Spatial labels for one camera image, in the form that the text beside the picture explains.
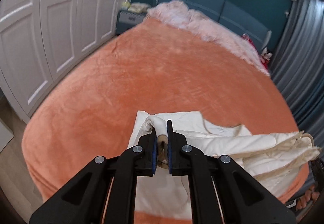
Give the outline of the pink lace bedspread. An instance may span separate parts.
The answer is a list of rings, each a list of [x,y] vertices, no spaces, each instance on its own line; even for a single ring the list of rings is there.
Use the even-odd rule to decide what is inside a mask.
[[[189,31],[203,41],[220,45],[236,57],[256,67],[261,73],[270,76],[249,34],[238,35],[198,10],[189,9],[183,1],[173,0],[160,3],[149,8],[147,16],[171,27]]]

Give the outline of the red white plush toy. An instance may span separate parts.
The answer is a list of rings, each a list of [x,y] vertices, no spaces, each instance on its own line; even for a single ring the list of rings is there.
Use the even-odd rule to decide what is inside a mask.
[[[272,57],[272,52],[270,52],[267,47],[264,47],[261,52],[261,57],[263,62],[268,64]]]

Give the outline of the white quilted duvet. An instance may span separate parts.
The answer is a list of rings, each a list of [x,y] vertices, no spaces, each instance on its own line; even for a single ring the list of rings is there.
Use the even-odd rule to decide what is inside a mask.
[[[244,126],[222,127],[205,120],[200,112],[160,113],[138,111],[129,147],[140,137],[155,130],[158,143],[167,143],[166,122],[172,121],[175,132],[204,154],[218,158],[230,156],[272,195],[286,202],[301,185],[296,177],[302,167],[320,155],[312,136],[303,132],[252,135]],[[188,178],[169,174],[167,153],[153,177],[137,180],[135,210],[157,217],[190,220],[191,203]]]

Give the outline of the cream items on nightstand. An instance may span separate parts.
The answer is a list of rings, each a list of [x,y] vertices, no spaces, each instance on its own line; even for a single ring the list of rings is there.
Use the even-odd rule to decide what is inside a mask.
[[[147,3],[140,3],[140,2],[130,3],[128,1],[124,2],[121,6],[122,11],[128,11],[137,14],[146,13],[149,8],[151,8],[151,5]]]

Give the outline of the white panelled wardrobe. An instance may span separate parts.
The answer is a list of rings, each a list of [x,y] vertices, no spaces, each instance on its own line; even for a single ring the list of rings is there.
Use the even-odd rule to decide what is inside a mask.
[[[1,89],[21,120],[115,35],[126,1],[1,0]]]

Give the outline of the dark blue nightstand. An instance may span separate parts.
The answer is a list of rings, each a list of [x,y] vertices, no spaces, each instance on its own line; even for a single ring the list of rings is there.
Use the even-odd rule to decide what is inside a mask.
[[[143,22],[146,17],[145,13],[134,13],[126,10],[120,10],[117,14],[116,35],[120,35],[125,31]]]

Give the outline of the orange plush bed blanket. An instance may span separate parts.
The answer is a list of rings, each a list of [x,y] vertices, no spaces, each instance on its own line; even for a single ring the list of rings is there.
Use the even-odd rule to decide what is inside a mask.
[[[249,42],[220,45],[149,17],[87,57],[27,124],[22,153],[43,201],[96,156],[120,155],[140,110],[198,111],[253,134],[298,129]]]

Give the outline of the blue upholstered headboard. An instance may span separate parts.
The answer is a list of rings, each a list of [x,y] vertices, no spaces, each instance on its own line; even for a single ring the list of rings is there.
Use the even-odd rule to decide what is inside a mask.
[[[173,0],[155,0],[155,4],[170,1]],[[198,10],[239,36],[247,34],[259,53],[262,53],[271,39],[272,31],[270,29],[228,0],[180,1],[183,1],[189,9]]]

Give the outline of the grey blue curtain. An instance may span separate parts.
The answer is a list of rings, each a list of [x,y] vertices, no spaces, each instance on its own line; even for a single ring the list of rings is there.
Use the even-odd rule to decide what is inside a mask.
[[[323,146],[323,0],[292,4],[270,61],[272,81],[300,130]]]

